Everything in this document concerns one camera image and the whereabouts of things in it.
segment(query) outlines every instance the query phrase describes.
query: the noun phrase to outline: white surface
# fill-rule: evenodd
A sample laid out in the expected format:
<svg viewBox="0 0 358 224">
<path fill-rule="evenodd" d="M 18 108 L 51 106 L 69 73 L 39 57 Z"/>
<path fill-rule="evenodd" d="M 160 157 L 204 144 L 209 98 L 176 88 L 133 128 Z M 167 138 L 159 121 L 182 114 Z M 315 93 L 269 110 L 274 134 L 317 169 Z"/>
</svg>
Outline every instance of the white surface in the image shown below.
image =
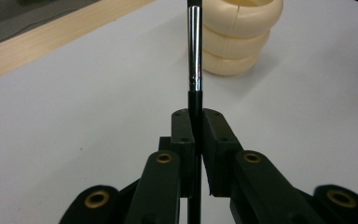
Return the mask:
<svg viewBox="0 0 358 224">
<path fill-rule="evenodd" d="M 83 189 L 138 178 L 186 107 L 186 59 L 186 1 L 157 1 L 1 77 L 0 224 L 58 223 Z M 204 97 L 295 187 L 358 193 L 357 2 L 286 1 L 253 73 L 205 74 Z M 233 223 L 203 187 L 203 223 Z"/>
</svg>

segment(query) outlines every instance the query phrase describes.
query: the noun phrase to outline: wooden board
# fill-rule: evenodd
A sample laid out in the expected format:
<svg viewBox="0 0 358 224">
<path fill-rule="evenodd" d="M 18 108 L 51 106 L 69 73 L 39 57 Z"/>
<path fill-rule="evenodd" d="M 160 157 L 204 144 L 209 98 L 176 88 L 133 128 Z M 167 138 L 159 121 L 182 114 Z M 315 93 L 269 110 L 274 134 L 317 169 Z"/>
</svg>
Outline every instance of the wooden board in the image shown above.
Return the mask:
<svg viewBox="0 0 358 224">
<path fill-rule="evenodd" d="M 0 43 L 0 76 L 153 1 L 102 0 L 10 38 Z"/>
</svg>

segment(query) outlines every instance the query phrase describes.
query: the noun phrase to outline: brass insert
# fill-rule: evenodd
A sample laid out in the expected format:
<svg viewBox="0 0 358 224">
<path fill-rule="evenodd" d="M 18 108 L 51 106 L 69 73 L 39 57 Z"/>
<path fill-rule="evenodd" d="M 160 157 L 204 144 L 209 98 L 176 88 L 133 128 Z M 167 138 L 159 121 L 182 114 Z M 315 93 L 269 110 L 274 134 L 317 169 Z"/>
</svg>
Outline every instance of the brass insert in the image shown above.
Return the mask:
<svg viewBox="0 0 358 224">
<path fill-rule="evenodd" d="M 327 198 L 341 207 L 354 208 L 357 206 L 356 200 L 353 197 L 339 189 L 330 189 L 327 191 Z"/>
<path fill-rule="evenodd" d="M 161 153 L 156 157 L 156 161 L 159 163 L 168 163 L 172 161 L 172 156 L 168 153 Z"/>
<path fill-rule="evenodd" d="M 105 190 L 97 190 L 92 192 L 87 198 L 84 204 L 88 208 L 99 208 L 104 206 L 109 201 L 109 193 Z"/>
<path fill-rule="evenodd" d="M 246 153 L 243 155 L 243 159 L 252 163 L 261 162 L 261 157 L 255 153 Z"/>
</svg>

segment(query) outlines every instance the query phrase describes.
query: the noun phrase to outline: metal ferrule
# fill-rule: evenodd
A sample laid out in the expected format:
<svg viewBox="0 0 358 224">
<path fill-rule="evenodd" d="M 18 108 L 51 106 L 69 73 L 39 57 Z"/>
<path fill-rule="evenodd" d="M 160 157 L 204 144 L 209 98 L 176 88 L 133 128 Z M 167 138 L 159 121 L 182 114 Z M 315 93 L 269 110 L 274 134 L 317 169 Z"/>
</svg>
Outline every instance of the metal ferrule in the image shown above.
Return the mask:
<svg viewBox="0 0 358 224">
<path fill-rule="evenodd" d="M 202 11 L 201 7 L 187 9 L 188 68 L 190 91 L 202 91 Z"/>
</svg>

